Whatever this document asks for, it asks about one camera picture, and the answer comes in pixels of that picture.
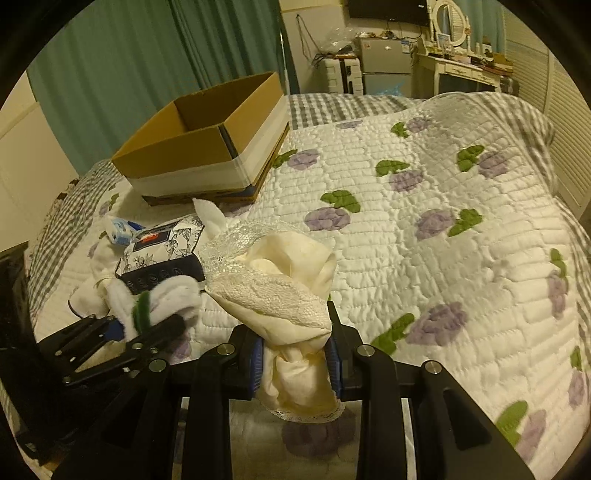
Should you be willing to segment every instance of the television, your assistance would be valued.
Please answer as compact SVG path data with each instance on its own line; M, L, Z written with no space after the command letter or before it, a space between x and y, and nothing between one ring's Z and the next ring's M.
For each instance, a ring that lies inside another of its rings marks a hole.
M377 18L429 26L427 0L349 0L351 18Z

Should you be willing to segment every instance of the round mirror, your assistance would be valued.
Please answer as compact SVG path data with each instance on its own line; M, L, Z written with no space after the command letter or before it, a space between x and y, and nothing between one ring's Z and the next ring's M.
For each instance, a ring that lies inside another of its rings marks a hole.
M450 44L457 47L466 39L466 16L454 2L439 0L433 6L433 26L437 34L450 36Z

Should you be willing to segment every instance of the sticker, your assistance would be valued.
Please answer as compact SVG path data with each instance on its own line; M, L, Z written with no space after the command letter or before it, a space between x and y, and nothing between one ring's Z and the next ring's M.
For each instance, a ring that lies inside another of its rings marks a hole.
M140 235L137 241L134 243L132 251L137 252L143 248L150 247L151 245L158 245L167 241L170 237L171 230L176 226L178 221L173 223L167 223L166 225L158 226L152 230L147 231L143 235Z

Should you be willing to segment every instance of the teal curtain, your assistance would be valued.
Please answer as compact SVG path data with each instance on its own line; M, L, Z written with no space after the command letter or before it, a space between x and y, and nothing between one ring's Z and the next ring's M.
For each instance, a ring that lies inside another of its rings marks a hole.
M178 96L268 70L283 76L281 28L277 0L95 0L28 75L84 174Z
M482 36L489 38L494 51L505 52L502 5L497 0L454 0L468 17L472 27L472 49Z

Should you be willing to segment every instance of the refrigerator door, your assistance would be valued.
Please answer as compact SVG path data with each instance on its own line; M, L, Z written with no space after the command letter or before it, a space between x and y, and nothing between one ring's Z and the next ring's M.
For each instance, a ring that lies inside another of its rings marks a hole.
M410 53L402 51L400 40L361 38L363 71L368 73L411 73Z
M397 95L411 97L412 83L409 74L364 73L366 95Z

